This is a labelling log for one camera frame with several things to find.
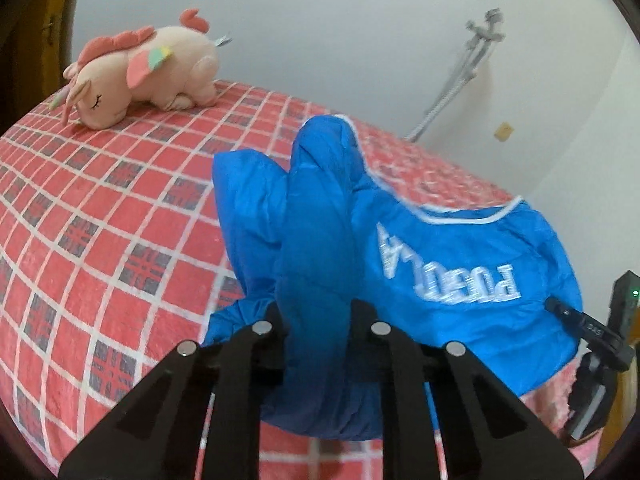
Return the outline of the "yellow wall socket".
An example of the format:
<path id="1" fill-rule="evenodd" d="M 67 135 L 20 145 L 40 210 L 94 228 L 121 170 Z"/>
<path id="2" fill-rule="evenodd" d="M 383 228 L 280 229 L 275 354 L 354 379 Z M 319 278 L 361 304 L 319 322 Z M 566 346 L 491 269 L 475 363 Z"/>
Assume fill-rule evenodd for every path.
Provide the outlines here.
<path id="1" fill-rule="evenodd" d="M 503 122 L 495 131 L 494 137 L 500 142 L 506 142 L 513 131 L 514 128 L 508 122 Z"/>

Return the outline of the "grey metal stand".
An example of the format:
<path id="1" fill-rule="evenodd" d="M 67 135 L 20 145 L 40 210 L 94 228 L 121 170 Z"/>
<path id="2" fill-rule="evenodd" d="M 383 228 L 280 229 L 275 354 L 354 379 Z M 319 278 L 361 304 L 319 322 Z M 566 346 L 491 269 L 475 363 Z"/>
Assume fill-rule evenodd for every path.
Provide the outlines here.
<path id="1" fill-rule="evenodd" d="M 480 68 L 489 60 L 495 47 L 504 40 L 503 13 L 500 9 L 490 9 L 485 13 L 484 23 L 468 21 L 465 28 L 472 32 L 472 38 L 465 44 L 462 57 L 445 82 L 432 105 L 425 111 L 421 121 L 404 136 L 410 143 L 418 142 L 435 118 L 452 102 Z"/>

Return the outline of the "pink unicorn plush toy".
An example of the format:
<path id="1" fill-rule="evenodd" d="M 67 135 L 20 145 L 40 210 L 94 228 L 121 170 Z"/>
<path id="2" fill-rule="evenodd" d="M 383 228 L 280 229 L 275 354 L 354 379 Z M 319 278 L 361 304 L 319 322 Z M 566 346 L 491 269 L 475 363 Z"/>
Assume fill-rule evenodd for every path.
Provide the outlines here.
<path id="1" fill-rule="evenodd" d="M 66 85 L 50 102 L 50 110 L 62 110 L 63 126 L 70 113 L 77 112 L 83 125 L 102 130 L 123 120 L 134 103 L 151 103 L 161 110 L 214 105 L 218 49 L 232 38 L 210 39 L 209 22 L 196 9 L 184 10 L 179 21 L 88 41 L 64 70 Z"/>

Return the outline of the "red plaid bed blanket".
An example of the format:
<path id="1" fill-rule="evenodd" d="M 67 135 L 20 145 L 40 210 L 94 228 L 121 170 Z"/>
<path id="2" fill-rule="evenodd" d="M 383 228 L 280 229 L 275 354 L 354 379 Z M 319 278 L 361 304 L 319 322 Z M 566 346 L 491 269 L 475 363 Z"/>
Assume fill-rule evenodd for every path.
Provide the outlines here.
<path id="1" fill-rule="evenodd" d="M 142 106 L 113 128 L 40 104 L 1 140 L 1 404 L 39 477 L 169 350 L 241 295 L 224 252 L 213 158 L 286 166 L 322 107 L 221 81 L 217 104 Z"/>

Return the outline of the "blue puffer jacket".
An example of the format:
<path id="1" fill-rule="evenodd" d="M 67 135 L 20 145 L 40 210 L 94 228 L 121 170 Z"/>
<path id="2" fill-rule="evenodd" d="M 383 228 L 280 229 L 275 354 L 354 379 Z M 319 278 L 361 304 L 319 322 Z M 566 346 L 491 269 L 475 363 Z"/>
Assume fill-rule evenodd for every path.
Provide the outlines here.
<path id="1" fill-rule="evenodd" d="M 287 167 L 254 150 L 215 155 L 213 185 L 243 295 L 212 314 L 205 340 L 279 308 L 284 379 L 262 404 L 272 426 L 331 440 L 382 434 L 380 389 L 349 345 L 357 299 L 420 344 L 462 342 L 519 396 L 576 356 L 576 337 L 544 306 L 555 297 L 580 309 L 576 276 L 525 200 L 413 205 L 372 174 L 344 116 L 308 119 Z"/>

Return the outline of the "wooden door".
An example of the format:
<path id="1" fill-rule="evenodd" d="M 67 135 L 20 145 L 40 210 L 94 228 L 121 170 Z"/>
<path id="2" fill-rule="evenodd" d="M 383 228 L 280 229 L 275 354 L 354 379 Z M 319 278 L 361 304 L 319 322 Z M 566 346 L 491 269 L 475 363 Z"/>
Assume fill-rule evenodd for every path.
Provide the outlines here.
<path id="1" fill-rule="evenodd" d="M 613 453 L 614 445 L 620 442 L 624 431 L 631 423 L 637 411 L 639 400 L 639 339 L 632 342 L 636 356 L 631 362 L 629 370 L 618 376 L 617 392 L 608 415 L 600 440 L 597 465 L 600 466 Z"/>

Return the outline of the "wooden wardrobe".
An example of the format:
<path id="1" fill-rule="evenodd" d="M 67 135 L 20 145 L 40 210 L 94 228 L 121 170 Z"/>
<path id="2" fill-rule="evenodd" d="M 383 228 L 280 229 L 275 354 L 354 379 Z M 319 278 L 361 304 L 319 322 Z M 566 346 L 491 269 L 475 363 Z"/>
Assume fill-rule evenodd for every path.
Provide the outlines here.
<path id="1" fill-rule="evenodd" d="M 1 129 L 63 85 L 77 0 L 1 0 Z"/>

